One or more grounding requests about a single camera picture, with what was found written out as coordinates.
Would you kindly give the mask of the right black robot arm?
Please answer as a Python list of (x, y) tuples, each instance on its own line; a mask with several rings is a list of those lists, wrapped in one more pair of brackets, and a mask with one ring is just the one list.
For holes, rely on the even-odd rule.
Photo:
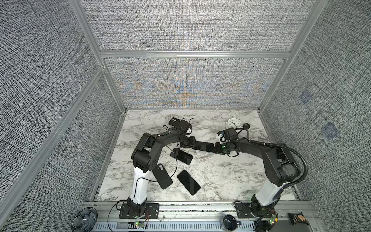
[(277, 204), (281, 193), (302, 181), (307, 174), (301, 170), (293, 157), (294, 150), (284, 144), (272, 144), (247, 138), (216, 143), (214, 153), (229, 155), (232, 151), (247, 153), (262, 159), (266, 181), (251, 198), (250, 212), (255, 217), (263, 217)]

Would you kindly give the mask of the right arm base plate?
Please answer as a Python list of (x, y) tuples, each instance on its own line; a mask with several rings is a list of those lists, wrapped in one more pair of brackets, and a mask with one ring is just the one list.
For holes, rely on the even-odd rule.
[(233, 206), (236, 210), (237, 217), (240, 219), (255, 218), (255, 216), (251, 213), (250, 205), (250, 202), (234, 202)]

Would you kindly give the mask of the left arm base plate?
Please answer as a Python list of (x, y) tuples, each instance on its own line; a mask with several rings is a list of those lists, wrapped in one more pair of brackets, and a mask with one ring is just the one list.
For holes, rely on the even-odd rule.
[(146, 208), (143, 213), (139, 216), (136, 215), (132, 210), (129, 209), (127, 203), (121, 205), (119, 219), (158, 219), (160, 204), (151, 203), (146, 204)]

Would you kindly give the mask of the black screen purple phone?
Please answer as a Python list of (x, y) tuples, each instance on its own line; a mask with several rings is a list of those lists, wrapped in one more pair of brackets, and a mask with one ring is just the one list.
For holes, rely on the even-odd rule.
[(213, 143), (196, 141), (196, 143), (195, 143), (195, 145), (192, 149), (193, 150), (198, 150), (198, 151), (205, 151), (205, 152), (214, 153), (214, 144)]

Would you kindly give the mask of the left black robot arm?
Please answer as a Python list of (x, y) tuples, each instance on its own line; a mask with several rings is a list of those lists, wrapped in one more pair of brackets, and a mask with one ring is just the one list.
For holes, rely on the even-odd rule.
[(131, 155), (134, 180), (132, 192), (127, 199), (127, 205), (131, 211), (140, 214), (144, 210), (150, 181), (149, 174), (157, 166), (162, 149), (173, 143), (179, 143), (183, 148), (193, 148), (196, 138), (177, 128), (170, 128), (160, 134), (144, 133), (142, 135)]

